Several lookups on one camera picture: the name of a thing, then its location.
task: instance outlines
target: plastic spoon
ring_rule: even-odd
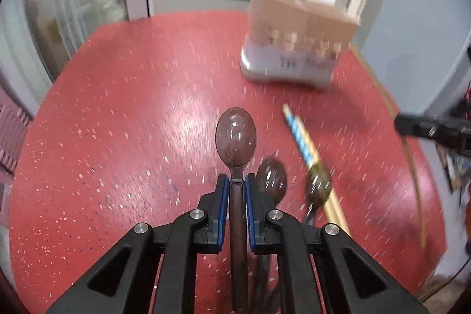
[[[267,193],[275,203],[283,199],[287,189],[287,177],[284,166],[274,157],[267,157],[257,170],[258,190]],[[270,271],[270,255],[260,255],[253,277],[252,299],[249,313],[262,314],[268,293],[268,274]]]
[[[306,214],[305,223],[313,225],[312,219],[315,217],[316,211],[324,205],[332,191],[332,183],[330,174],[324,167],[322,161],[313,164],[306,175],[304,184],[306,199],[309,201],[309,209]]]
[[[231,251],[232,309],[248,309],[247,221],[243,170],[255,152],[257,133],[249,113],[232,107],[224,111],[216,126],[216,150],[231,172],[229,235]]]

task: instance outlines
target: black bracket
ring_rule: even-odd
[[[453,117],[435,117],[400,113],[394,127],[401,136],[434,140],[440,145],[471,157],[471,122]]]
[[[202,196],[196,210],[172,224],[135,225],[47,313],[147,314],[162,255],[152,313],[192,313],[196,256],[222,249],[228,189],[228,177],[219,175],[215,191]]]
[[[282,314],[321,314],[321,297],[328,314],[428,312],[340,227],[303,225],[258,191],[255,175],[245,184],[250,247],[277,254]],[[219,175],[215,191],[172,224],[135,225],[47,313],[147,314],[164,255],[152,314],[192,314],[197,254],[222,249],[228,189]]]
[[[334,314],[428,312],[339,226],[303,225],[270,204],[250,175],[246,185],[249,242],[255,254],[277,253],[282,314],[321,314],[321,296]]]

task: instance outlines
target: metal screw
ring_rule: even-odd
[[[201,209],[193,209],[190,212],[190,217],[194,218],[195,220],[202,218],[204,216],[204,210]]]
[[[335,224],[328,224],[324,228],[327,234],[330,234],[331,236],[335,236],[336,234],[339,234],[340,229],[337,225]]]
[[[147,225],[145,222],[139,222],[139,224],[134,225],[134,231],[137,234],[145,233],[148,230],[149,230],[149,225]]]
[[[272,220],[279,220],[283,217],[283,212],[278,209],[273,209],[268,212],[268,217],[270,217]]]

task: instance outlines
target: red floor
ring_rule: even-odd
[[[422,249],[399,139],[356,58],[345,55],[322,93],[253,84],[239,70],[245,32],[246,15],[235,12],[102,26],[67,65],[27,135],[11,201],[13,271],[32,314],[45,312],[136,222],[171,222],[213,190],[226,172],[216,122],[236,105],[257,126],[248,171],[268,155],[286,166],[291,187],[282,210],[300,219],[307,210],[306,170],[281,113],[287,102],[331,168],[353,238],[410,291],[427,280],[446,247],[435,185],[414,143],[427,224]],[[197,313],[231,311],[228,249],[226,241],[220,255],[199,259]]]

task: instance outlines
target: spoon bowl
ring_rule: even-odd
[[[267,193],[278,205],[286,194],[287,176],[284,166],[274,157],[267,157],[257,170],[257,184],[260,192]]]
[[[326,167],[324,167],[322,161],[314,164],[308,170],[304,184],[306,199],[310,203],[304,220],[306,224],[314,225],[316,211],[327,201],[331,190],[332,183]]]
[[[216,150],[232,178],[242,179],[256,145],[257,132],[249,113],[240,107],[225,110],[216,126]]]

